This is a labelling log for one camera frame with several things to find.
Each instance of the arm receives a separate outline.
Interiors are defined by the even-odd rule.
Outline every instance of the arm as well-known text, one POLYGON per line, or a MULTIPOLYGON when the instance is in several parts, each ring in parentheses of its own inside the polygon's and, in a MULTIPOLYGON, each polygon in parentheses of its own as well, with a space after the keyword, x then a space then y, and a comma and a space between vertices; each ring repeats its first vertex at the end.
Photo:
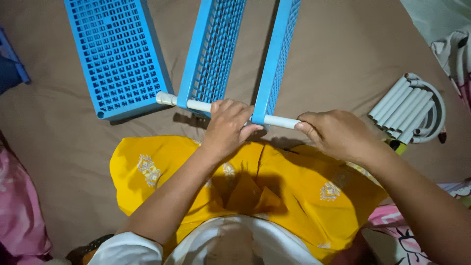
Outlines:
POLYGON ((365 124, 345 111, 307 112, 296 129, 325 154, 363 166, 389 193, 416 240, 439 264, 471 260, 471 215, 456 199, 414 170, 365 124))
POLYGON ((242 102, 230 99, 214 102, 202 145, 131 214, 117 234, 133 232, 165 244, 219 162, 239 148, 252 132, 263 129, 255 124, 244 127, 252 112, 253 107, 242 102))

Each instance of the person's left hand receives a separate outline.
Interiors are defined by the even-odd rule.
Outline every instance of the person's left hand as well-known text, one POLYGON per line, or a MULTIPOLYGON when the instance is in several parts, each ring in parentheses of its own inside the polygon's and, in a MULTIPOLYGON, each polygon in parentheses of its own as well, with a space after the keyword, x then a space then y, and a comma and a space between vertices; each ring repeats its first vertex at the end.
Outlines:
POLYGON ((253 113, 253 106, 248 106, 231 99, 217 100, 211 104, 211 121, 201 144, 211 157, 219 161, 239 148, 254 132, 263 130, 263 126, 250 124, 244 126, 253 113))

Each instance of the pink blanket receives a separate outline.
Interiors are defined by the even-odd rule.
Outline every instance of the pink blanket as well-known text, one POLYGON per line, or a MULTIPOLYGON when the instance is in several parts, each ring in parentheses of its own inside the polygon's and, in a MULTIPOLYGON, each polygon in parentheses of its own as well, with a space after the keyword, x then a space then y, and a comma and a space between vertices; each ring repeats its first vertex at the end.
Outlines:
POLYGON ((31 179, 1 145, 0 243, 9 253, 10 259, 4 261, 7 264, 43 264, 42 259, 52 248, 31 179))

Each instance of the brown bedsheet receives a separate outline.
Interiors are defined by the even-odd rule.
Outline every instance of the brown bedsheet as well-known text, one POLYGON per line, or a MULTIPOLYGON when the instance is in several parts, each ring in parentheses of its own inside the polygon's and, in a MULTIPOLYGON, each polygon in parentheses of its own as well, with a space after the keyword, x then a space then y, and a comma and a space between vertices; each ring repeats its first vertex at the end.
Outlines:
MULTIPOLYGON (((199 1, 148 5, 177 92, 199 1)), ((248 0, 227 98, 253 100, 273 6, 274 0, 248 0)), ((108 169, 123 137, 202 139, 204 130, 178 108, 115 126, 98 120, 62 0, 2 0, 0 18, 33 81, 0 96, 0 129, 36 185, 53 254, 62 256, 123 223, 108 169)), ((468 177, 471 117, 398 0, 304 0, 275 115, 338 108, 367 120, 404 72, 434 84, 448 113, 446 144, 413 145, 404 158, 436 182, 468 177)), ((264 139, 277 137, 307 140, 275 127, 264 139)))

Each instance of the hand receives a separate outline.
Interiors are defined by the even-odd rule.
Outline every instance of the hand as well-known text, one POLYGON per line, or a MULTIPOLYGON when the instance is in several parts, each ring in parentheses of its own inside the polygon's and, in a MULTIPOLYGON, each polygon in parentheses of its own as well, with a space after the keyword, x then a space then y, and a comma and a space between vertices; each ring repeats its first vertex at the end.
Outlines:
POLYGON ((250 124, 244 126, 253 113, 253 106, 248 106, 231 99, 217 100, 211 104, 211 121, 200 148, 216 160, 221 161, 237 148, 254 132, 263 130, 263 126, 250 124))
POLYGON ((364 166, 377 151, 392 150, 347 111, 306 112, 298 120, 302 122, 294 128, 305 133, 323 153, 336 159, 364 166))

